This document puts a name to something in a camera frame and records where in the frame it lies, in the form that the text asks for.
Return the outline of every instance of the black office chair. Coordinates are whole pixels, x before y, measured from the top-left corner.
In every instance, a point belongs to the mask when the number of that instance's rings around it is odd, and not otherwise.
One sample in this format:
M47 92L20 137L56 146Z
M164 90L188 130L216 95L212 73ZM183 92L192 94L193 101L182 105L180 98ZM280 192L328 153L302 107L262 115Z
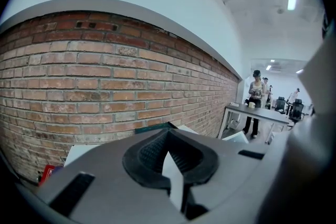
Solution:
M280 97L277 99L277 102L275 103L275 111L278 111L280 114L285 114L285 97Z
M289 113L289 119L293 121L294 125L301 121L301 115L303 110L303 104L301 99L295 99L293 103L292 111Z

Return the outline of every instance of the red brick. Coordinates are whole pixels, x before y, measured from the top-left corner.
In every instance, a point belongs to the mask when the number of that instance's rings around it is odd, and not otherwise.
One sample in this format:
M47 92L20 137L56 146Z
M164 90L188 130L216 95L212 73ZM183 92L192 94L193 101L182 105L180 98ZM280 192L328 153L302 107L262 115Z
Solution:
M49 49L50 43L34 44L26 47L25 54L40 54L43 52L49 52Z
M133 111L145 109L144 102L110 103L102 104L103 112Z
M174 91L172 93L173 98L183 98L184 97L184 92L178 92L178 91Z
M4 70L2 73L2 78L12 78L14 77L14 69Z
M26 88L27 85L28 85L28 82L25 79L12 79L10 86L12 88Z
M50 51L65 51L68 47L68 41L54 41L51 43Z
M51 116L49 114L27 112L27 119L31 121L51 122Z
M140 48L146 48L146 49L148 48L148 44L144 40L133 38L133 37L122 36L122 35L114 34L114 33L107 33L105 40L108 42L122 43L122 44L140 47Z
M179 99L179 100L169 100L164 101L164 106L178 106L188 104L188 99Z
M103 41L104 33L103 32L95 32L95 31L86 31L83 34L83 39Z
M105 52L107 54L113 54L115 52L115 47L114 44L102 43L102 42L71 41L69 43L69 50Z
M189 69L198 71L198 72L203 72L203 68L202 68L202 67L200 67L200 66L198 66L198 65L195 65L195 64L193 64L193 63L189 63L189 62L187 62L187 66L186 66L186 67L189 68Z
M164 83L160 82L148 82L149 90L164 90Z
M183 111L188 111L188 110L191 110L191 109L197 109L200 107L200 104L188 104L188 105L184 105L183 106Z
M126 55L126 56L133 56L136 57L138 54L138 49L132 47L126 47L122 45L117 45L117 54Z
M182 67L167 66L167 72L190 76L191 71Z
M181 43L180 41L177 41L177 42L175 43L175 48L176 48L176 50L181 51L181 52L184 52L185 54L186 54L187 51L188 51L188 48L185 47L184 44Z
M65 66L48 66L48 76L65 76Z
M111 14L109 13L91 13L89 19L91 20L104 20L109 21L111 18Z
M120 28L120 32L126 35L130 35L130 36L134 36L134 37L140 37L140 31L132 28L132 27L128 27L128 26L121 26Z
M99 104L78 104L79 113L98 113Z
M204 57L203 55L201 55L198 51L196 50L193 50L193 49L188 49L188 52L187 52L189 55L203 61Z
M148 102L147 109L159 109L159 108L163 108L163 105L164 105L164 101Z
M183 107L182 106L175 106L172 108L171 113L172 114L177 114L177 113L181 113L183 111Z
M47 97L49 101L64 101L63 92L61 91L48 91Z
M174 48L175 42L170 40L169 38L165 38L160 35L155 35L149 32L142 32L141 37Z
M151 59L158 62L167 62L173 64L174 60L172 57L159 54L157 52L152 52L150 50L139 50L139 57L145 59Z
M73 79L40 79L41 88L73 89Z
M103 56L103 64L121 67L134 67L148 69L148 62L141 59L130 59L119 56Z
M17 125L24 127L24 128L29 128L29 129L35 129L35 125L31 121L25 121L25 120L16 120Z
M161 52L162 54L167 54L167 47L157 43L151 43L149 46L151 51Z
M36 66L36 67L25 67L23 69L24 77L39 77L45 76L47 74L47 67Z
M22 90L14 90L14 97L18 99L22 99Z
M54 20L83 20L87 19L88 16L89 14L84 12L61 13L57 14Z
M134 130L136 128L143 127L143 122L128 122L128 123L119 123L119 124L105 124L104 132L105 133L114 133L114 132L122 132L128 130Z
M134 100L134 92L113 92L114 101Z
M43 111L49 113L77 113L75 104L44 103Z
M138 92L138 100L169 99L171 97L170 92Z
M31 102L30 103L30 110L33 110L33 111L43 111L42 104L41 103Z
M194 64L197 65L197 66L200 65L200 63L199 63L200 61L199 61L197 58L195 58L195 57L192 57L192 58L191 58L191 62L194 63Z
M101 126L83 126L83 133L85 134L101 134Z
M137 72L133 69L126 68L114 68L113 69L113 77L115 78L129 78L135 79Z
M13 107L18 109L29 109L29 102L28 101L21 101L21 100L14 100Z
M39 65L41 63L41 55L40 54L36 54L36 55L31 55L29 57L29 64L36 66Z
M146 83L142 81L101 80L100 86L106 90L143 90Z
M109 101L110 93L109 92L83 92L83 91L75 91L75 92L65 92L64 93L65 100L67 101Z
M13 33L7 37L7 42L11 42L20 37L20 32Z
M14 58L16 56L16 50L10 50L6 53L4 53L3 60Z
M51 115L51 121L54 123L69 123L68 115Z
M47 125L47 131L60 134L80 134L78 126Z
M81 31L53 31L47 34L46 40L80 39Z
M47 33L35 34L33 38L33 43L41 43L46 41Z
M86 77L110 77L111 69L108 67L70 66L67 67L67 75Z
M78 89L96 89L98 87L98 79L78 79Z
M160 124L160 123L162 123L162 118L155 119L155 120L148 120L147 121L147 126L152 126L152 125L156 125L156 124Z
M156 71L166 71L166 65L160 62L149 62L149 69L156 70Z
M15 48L29 45L32 42L33 42L33 37L32 36L18 39L17 41L15 41Z
M173 79L173 75L164 72L138 71L138 79L171 81Z
M170 109L158 109L158 110L151 110L151 111L142 111L138 112L138 119L147 119L147 118L154 118L164 115L169 115Z
M79 54L77 63L100 63L100 54Z
M172 56L172 57L180 58L182 60L191 62L191 56L187 55L187 54L184 54L183 52L173 50L173 49L168 49L167 54Z
M73 29L76 27L76 23L74 20L58 22L56 29Z
M94 114L94 115L70 115L70 123L95 124L95 123L111 123L112 115Z
M45 63L75 63L77 54L73 52L58 52L54 54L44 54L41 64Z
M116 120L116 122L134 121L135 120L135 112L117 113L115 115L115 120Z
M23 91L24 99L33 99L33 100L46 100L47 93L46 91Z

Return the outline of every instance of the desk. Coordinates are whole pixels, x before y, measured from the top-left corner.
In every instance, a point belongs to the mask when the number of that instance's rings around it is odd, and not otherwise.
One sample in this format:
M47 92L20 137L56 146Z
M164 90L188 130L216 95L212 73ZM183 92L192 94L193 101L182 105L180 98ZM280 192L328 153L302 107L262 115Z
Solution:
M232 117L232 113L238 113L238 114L244 114L248 117L258 119L258 120L270 121L272 123L272 126L271 126L271 129L269 130L269 133L267 135L267 139L266 139L265 143L267 143L268 140L269 140L269 136L272 133L274 124L282 125L282 129L284 129L284 127L289 124L289 120L284 115L281 115L277 111L262 109L262 108L251 109L244 104L239 104L239 106L228 105L225 108L223 122L222 122L222 125L220 127L220 131L219 131L219 135L218 135L219 139L221 139L223 131L224 131L224 129L226 129L229 113L230 113L229 118Z

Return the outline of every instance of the woman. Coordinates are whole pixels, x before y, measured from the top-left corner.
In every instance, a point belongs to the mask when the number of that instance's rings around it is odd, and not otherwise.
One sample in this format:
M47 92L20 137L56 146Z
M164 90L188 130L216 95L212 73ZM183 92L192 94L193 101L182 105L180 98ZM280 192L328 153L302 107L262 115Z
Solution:
M261 81L261 73L259 70L254 70L253 77L255 81L251 82L250 89L248 91L249 94L251 94L249 98L249 102L253 102L256 104L256 108L261 108L261 99L265 95L265 84ZM252 138L256 138L258 134L258 123L259 120L254 119L253 122L253 131L252 131ZM248 130L250 129L251 125L251 117L247 117L245 127L243 129L243 132L245 134L248 133Z

